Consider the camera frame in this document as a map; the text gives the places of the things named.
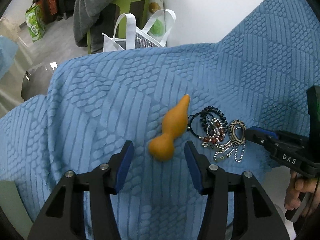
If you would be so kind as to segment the person's right hand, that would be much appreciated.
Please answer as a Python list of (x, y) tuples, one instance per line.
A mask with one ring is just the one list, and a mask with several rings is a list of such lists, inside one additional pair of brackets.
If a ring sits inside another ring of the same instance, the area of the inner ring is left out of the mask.
[(311, 199), (301, 213), (301, 216), (309, 217), (315, 212), (319, 205), (319, 182), (316, 178), (297, 178), (297, 172), (293, 170), (290, 171), (290, 176), (291, 178), (286, 190), (284, 207), (287, 210), (299, 208), (301, 204), (299, 195), (301, 193), (311, 193)]

